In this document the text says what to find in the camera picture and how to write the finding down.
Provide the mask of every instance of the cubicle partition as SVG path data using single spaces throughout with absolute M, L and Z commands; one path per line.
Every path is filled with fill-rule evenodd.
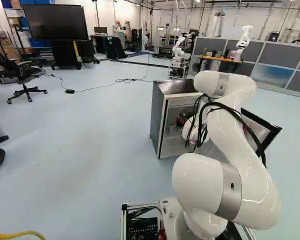
M 224 53 L 236 50 L 238 40 L 199 37 L 196 39 L 188 75 L 195 76 L 204 48 Z M 235 74 L 250 76 L 260 88 L 300 97 L 300 45 L 269 41 L 250 41 L 243 51 L 243 63 Z M 220 72 L 232 72 L 231 62 L 221 62 Z

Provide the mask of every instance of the computer monitor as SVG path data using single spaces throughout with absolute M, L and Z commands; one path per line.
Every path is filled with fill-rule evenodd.
M 108 29 L 106 26 L 95 26 L 94 32 L 96 34 L 108 34 Z
M 199 30 L 197 30 L 197 29 L 190 29 L 189 33 L 198 36 L 199 35 Z
M 85 13 L 80 5 L 23 4 L 22 6 L 34 39 L 88 41 Z

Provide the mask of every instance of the office chair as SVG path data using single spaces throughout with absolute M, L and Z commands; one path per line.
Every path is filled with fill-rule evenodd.
M 7 103 L 11 104 L 12 99 L 18 98 L 23 94 L 27 95 L 28 101 L 30 103 L 32 102 L 32 99 L 29 93 L 43 92 L 44 94 L 47 94 L 48 91 L 45 89 L 39 90 L 37 86 L 27 88 L 25 85 L 26 83 L 30 82 L 32 79 L 38 78 L 39 76 L 46 73 L 46 71 L 42 68 L 41 64 L 35 63 L 34 61 L 24 61 L 19 64 L 16 64 L 14 60 L 9 60 L 0 53 L 0 66 L 4 68 L 4 71 L 1 71 L 0 75 L 8 78 L 15 78 L 15 83 L 23 86 L 23 90 L 15 91 L 13 93 L 14 96 L 8 98 Z

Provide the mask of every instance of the robot arm on desk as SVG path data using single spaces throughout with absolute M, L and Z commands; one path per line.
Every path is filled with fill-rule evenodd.
M 241 36 L 240 40 L 235 45 L 237 48 L 239 48 L 236 51 L 231 51 L 229 53 L 229 58 L 232 58 L 234 61 L 240 61 L 241 60 L 241 54 L 242 52 L 249 46 L 250 39 L 249 39 L 249 33 L 254 29 L 253 26 L 247 25 L 243 26 L 243 35 Z
M 249 145 L 241 122 L 229 111 L 240 116 L 241 105 L 253 95 L 256 83 L 244 75 L 201 71 L 193 84 L 201 93 L 220 97 L 212 103 L 201 100 L 201 117 L 198 113 L 195 120 L 189 119 L 182 136 L 198 141 L 198 127 L 206 124 L 209 138 L 229 163 L 195 153 L 183 154 L 176 160 L 172 185 L 184 222 L 204 240 L 220 235 L 228 221 L 252 229 L 273 227 L 281 214 L 278 190 Z M 195 127 L 188 135 L 193 120 Z

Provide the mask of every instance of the black power adapter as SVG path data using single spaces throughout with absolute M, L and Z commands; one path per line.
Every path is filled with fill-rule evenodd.
M 66 89 L 66 90 L 65 90 L 65 93 L 66 93 L 66 94 L 74 94 L 74 93 L 75 93 L 75 90 L 73 90 L 73 89 Z

